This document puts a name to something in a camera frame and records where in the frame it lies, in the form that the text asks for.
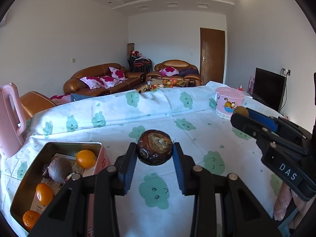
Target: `bed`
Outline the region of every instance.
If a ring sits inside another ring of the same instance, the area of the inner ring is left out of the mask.
[[[235,172],[272,215],[282,181],[261,163],[255,140],[216,115],[212,99],[220,86],[225,85],[209,82],[142,94],[131,90],[37,113],[24,133],[23,147],[13,157],[0,159],[1,212],[18,236],[27,236],[11,217],[10,205],[27,168],[48,141],[101,142],[114,163],[141,133],[157,129],[179,142],[184,154],[210,172],[224,176]],[[280,116],[249,97],[243,106]],[[147,185],[153,186],[152,192]],[[161,193],[159,199],[153,195],[155,189]],[[189,236],[193,200],[179,190],[172,159],[160,166],[137,161],[131,189],[116,198],[121,236]]]

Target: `screw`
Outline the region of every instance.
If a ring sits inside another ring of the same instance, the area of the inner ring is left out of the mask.
[[[232,181],[236,181],[238,179],[238,176],[235,173],[229,174],[228,178]]]
[[[74,181],[76,181],[76,180],[79,180],[80,179],[80,177],[81,177],[81,175],[80,174],[78,174],[78,173],[75,173],[75,174],[73,174],[72,175],[72,180],[74,180]]]
[[[108,166],[108,167],[106,168],[106,170],[107,170],[108,172],[114,172],[114,171],[116,170],[116,166],[113,166],[113,165]]]
[[[199,166],[199,165],[195,165],[194,167],[193,167],[193,171],[194,172],[201,172],[203,170],[203,168],[201,167],[201,166]]]

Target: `power outlet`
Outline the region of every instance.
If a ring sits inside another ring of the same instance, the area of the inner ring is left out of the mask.
[[[291,75],[291,70],[290,69],[281,69],[281,75],[282,76],[290,76]]]

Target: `brown leather sofa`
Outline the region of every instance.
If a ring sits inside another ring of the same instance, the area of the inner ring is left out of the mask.
[[[20,101],[26,120],[32,118],[37,112],[56,107],[56,104],[53,103],[50,98],[35,91],[27,92],[22,95]],[[19,122],[15,109],[14,115],[17,122]]]
[[[126,80],[122,83],[112,87],[112,88],[96,88],[91,90],[85,83],[83,83],[80,78],[86,76],[101,77],[101,76],[111,76],[111,71],[109,67],[116,69],[122,69],[125,74]],[[76,72],[65,84],[64,93],[76,93],[87,96],[102,96],[107,94],[113,94],[117,92],[124,92],[134,89],[136,86],[143,83],[145,80],[145,73],[143,72],[127,72],[125,67],[122,67],[117,63],[107,63],[97,66],[88,67]]]
[[[186,61],[181,61],[181,60],[169,60],[169,61],[164,61],[162,63],[159,63],[155,66],[155,71],[153,72],[149,72],[148,74],[146,74],[146,81],[150,80],[151,78],[156,78],[156,79],[169,79],[169,78],[175,78],[175,79],[179,79],[179,80],[183,80],[186,82],[185,86],[187,87],[189,85],[190,80],[193,80],[195,83],[195,86],[200,86],[201,85],[201,77],[200,75],[186,75],[184,77],[181,76],[163,76],[161,75],[161,73],[159,72],[159,70],[164,69],[166,67],[174,67],[175,69],[177,69],[178,71],[180,71],[181,69],[198,69],[196,66],[186,62]]]

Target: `human hand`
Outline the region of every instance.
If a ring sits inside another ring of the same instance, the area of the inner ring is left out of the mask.
[[[299,213],[288,224],[288,227],[291,229],[296,229],[296,227],[302,221],[303,217],[306,215],[307,211],[314,202],[315,196],[310,201],[304,202],[294,191],[290,189],[290,187],[286,183],[283,182],[273,208],[273,215],[275,220],[281,221],[284,218],[286,209],[288,208],[292,198],[298,208]]]

